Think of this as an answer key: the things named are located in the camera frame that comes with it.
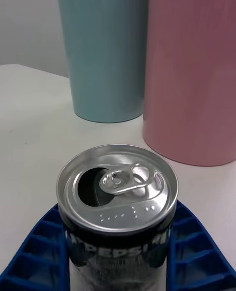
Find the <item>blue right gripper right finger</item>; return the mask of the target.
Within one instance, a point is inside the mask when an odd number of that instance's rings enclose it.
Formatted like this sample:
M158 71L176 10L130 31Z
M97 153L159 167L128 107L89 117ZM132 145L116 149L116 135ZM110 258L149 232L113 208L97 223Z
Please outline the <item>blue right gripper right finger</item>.
M236 272L197 217L181 202L168 253L170 291L234 291Z

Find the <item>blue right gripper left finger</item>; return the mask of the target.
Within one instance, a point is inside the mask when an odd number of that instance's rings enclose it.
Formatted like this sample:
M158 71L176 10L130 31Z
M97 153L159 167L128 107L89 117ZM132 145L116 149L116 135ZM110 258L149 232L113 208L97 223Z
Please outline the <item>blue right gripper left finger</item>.
M70 290L69 256L57 205L38 221L1 273L0 289Z

